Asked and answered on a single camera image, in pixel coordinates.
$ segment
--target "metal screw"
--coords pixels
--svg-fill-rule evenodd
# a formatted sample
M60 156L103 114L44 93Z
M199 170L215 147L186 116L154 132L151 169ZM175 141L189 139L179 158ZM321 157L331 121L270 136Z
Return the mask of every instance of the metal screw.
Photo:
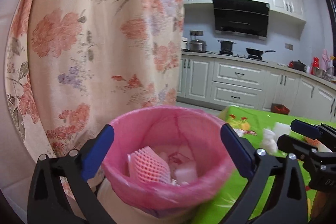
M39 156L39 160L45 160L47 158L46 154L42 154Z
M291 160L296 160L296 156L295 156L295 154L293 154L293 153L289 153L289 154L288 154L288 157L289 157Z
M265 151L264 149L259 148L259 149L257 150L257 154L258 154L259 156L264 156L264 155L266 155L266 151Z
M77 155L78 155L78 150L76 150L76 149L71 150L71 151L69 152L69 155L70 155L70 157L75 157L75 156L77 156Z

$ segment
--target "lower cabinet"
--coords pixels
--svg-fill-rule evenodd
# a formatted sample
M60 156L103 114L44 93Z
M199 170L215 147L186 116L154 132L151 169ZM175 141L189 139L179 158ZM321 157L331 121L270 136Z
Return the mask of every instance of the lower cabinet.
M312 98L314 90L315 83L313 81L301 78L294 101L294 107L291 110L290 115L313 118L314 112L312 109Z
M316 82L301 78L291 115L320 121L336 116L336 92Z
M185 97L185 88L186 88L186 63L187 63L187 59L186 58L182 58L180 60L180 73L178 75L178 86L177 86L177 96L180 97Z
M316 85L313 92L312 104L309 106L313 112L313 119L330 121L335 105L335 92Z
M180 60L177 96L209 102L214 61L211 58L191 56Z
M336 90L306 76L234 60L184 55L177 96L270 111L282 104L290 115L336 122Z
M185 97L209 102L213 77L214 61L209 58L188 59Z
M217 105L237 105L257 109L262 90L212 82L210 102Z
M266 74L265 100L262 110L270 111L272 104L281 104L290 111L294 107L300 75L279 69L270 69Z

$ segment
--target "wall switch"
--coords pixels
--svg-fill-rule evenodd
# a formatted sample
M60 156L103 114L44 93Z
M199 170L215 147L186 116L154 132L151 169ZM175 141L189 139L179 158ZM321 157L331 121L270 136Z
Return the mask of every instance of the wall switch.
M203 31L190 31L190 35L196 35L197 37L202 37Z
M288 44L288 43L285 43L285 48L289 49L289 50L293 50L293 45L292 44Z

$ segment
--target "range hood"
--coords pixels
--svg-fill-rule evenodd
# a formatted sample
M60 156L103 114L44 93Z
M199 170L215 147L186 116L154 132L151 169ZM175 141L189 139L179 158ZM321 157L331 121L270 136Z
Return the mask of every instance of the range hood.
M213 0L216 33L265 40L269 4L254 0Z

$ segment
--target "wok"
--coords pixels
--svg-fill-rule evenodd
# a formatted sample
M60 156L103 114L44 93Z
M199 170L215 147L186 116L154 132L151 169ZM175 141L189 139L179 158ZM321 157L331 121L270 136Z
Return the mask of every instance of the wok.
M246 48L246 51L247 51L247 53L250 54L250 55L259 56L259 57L261 57L261 56L263 55L264 52L275 52L275 51L273 51L273 50L270 50L270 51L264 51L264 52L263 52L263 51L255 50L255 49L253 49L253 48Z

